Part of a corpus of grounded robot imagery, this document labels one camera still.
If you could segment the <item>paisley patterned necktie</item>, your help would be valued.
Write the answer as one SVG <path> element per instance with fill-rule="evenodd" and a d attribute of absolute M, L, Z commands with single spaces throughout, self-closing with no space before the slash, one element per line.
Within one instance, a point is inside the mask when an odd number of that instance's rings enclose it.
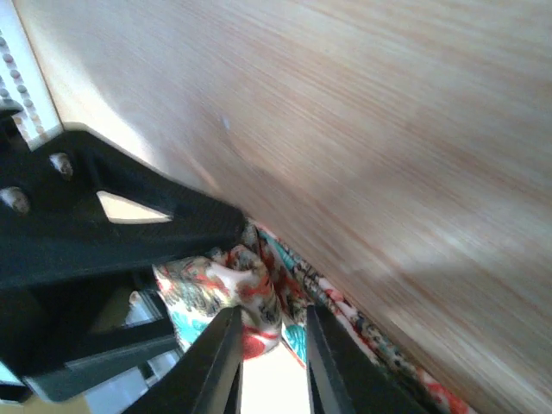
<path fill-rule="evenodd" d="M 153 267 L 159 295 L 179 346 L 187 350 L 224 308 L 241 306 L 248 359 L 283 344 L 306 364 L 307 308 L 328 309 L 360 351 L 427 409 L 471 413 L 473 408 L 411 362 L 363 313 L 281 239 L 255 221 L 229 250 L 214 248 Z"/>

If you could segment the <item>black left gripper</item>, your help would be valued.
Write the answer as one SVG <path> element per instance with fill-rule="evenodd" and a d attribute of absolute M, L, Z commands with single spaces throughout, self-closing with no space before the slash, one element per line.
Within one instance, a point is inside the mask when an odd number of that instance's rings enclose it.
<path fill-rule="evenodd" d="M 102 191 L 168 219 L 113 223 Z M 118 272 L 230 247 L 245 226 L 84 130 L 36 149 L 2 140 L 1 192 L 1 286 L 45 285 L 1 293 L 1 384 L 54 403 L 178 347 L 152 272 Z"/>

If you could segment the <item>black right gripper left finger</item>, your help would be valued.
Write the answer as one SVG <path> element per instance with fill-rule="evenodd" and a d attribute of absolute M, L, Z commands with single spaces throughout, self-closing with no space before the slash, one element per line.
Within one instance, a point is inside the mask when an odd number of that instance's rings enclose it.
<path fill-rule="evenodd" d="M 177 365 L 127 414 L 239 413 L 242 310 L 221 310 Z"/>

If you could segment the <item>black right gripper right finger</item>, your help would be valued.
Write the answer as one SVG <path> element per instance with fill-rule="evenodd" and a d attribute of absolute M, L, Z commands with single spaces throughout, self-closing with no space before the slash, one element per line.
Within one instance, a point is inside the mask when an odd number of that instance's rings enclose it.
<path fill-rule="evenodd" d="M 425 413 L 361 352 L 326 308 L 306 311 L 307 378 L 312 413 Z"/>

